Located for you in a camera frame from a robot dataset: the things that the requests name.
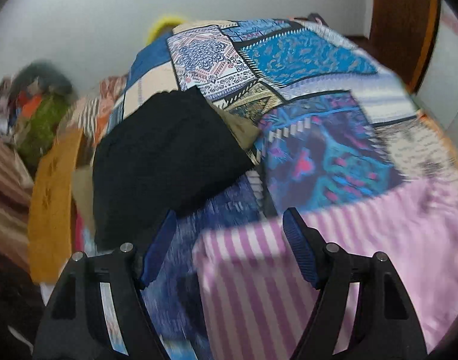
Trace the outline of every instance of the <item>orange cloth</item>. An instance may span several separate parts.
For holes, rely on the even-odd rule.
[[[21,91],[17,96],[17,107],[24,107],[30,100],[31,98],[27,96],[27,92]]]
[[[37,108],[39,107],[42,101],[42,95],[35,95],[31,98],[25,105],[22,107],[22,116],[27,119],[30,119],[31,116],[36,112]]]
[[[35,283],[55,283],[72,254],[75,206],[71,179],[82,145],[81,129],[54,141],[41,158],[29,209],[29,267]]]

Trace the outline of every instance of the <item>pink striped fabric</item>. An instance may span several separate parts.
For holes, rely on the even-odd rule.
[[[457,191],[420,179],[375,199],[302,216],[350,253],[388,253],[432,350],[458,314]],[[300,274],[281,217],[205,232],[193,258],[215,359],[289,359],[317,291]],[[347,347],[357,291],[351,285],[336,352]]]

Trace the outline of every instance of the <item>striped fabric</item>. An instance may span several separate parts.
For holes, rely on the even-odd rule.
[[[81,97],[67,111],[58,126],[61,137],[68,128],[82,128],[90,146],[96,147],[106,133],[115,100],[126,86],[126,76],[109,76],[100,81],[98,90]]]
[[[0,140],[0,252],[29,271],[27,217],[33,181],[20,157]]]
[[[437,179],[418,179],[303,218],[350,253],[388,253],[432,350],[458,314],[457,190]],[[281,218],[205,232],[193,258],[215,360],[289,359],[317,292],[300,274]],[[336,351],[347,347],[357,287],[349,291]]]
[[[252,188],[252,192],[254,192],[254,196],[257,201],[257,205],[261,209],[261,214],[262,213],[262,199],[263,199],[263,190],[264,186],[261,181],[261,177],[259,176],[259,173],[257,173],[257,170],[251,169],[246,172],[247,179],[249,180],[250,187]]]

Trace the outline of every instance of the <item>beige cloth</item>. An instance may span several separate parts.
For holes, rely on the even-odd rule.
[[[72,172],[72,198],[77,210],[91,234],[95,235],[93,212],[94,189],[92,186],[92,166],[82,166]]]
[[[249,150],[261,131],[249,119],[232,115],[211,103],[209,104],[224,121],[239,146],[245,151]]]

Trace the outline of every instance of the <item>metal screw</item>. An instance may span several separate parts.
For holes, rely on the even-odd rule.
[[[329,251],[330,253],[337,253],[339,251],[339,245],[333,243],[333,242],[329,242],[326,246],[325,246],[326,250]]]
[[[389,257],[383,251],[379,251],[376,252],[376,259],[379,261],[387,261]]]
[[[124,242],[122,245],[120,245],[119,249],[120,251],[127,253],[127,252],[130,252],[133,247],[134,245],[132,245],[130,242]]]
[[[82,257],[84,257],[84,253],[82,253],[81,251],[77,251],[72,255],[72,259],[74,261],[79,261]]]

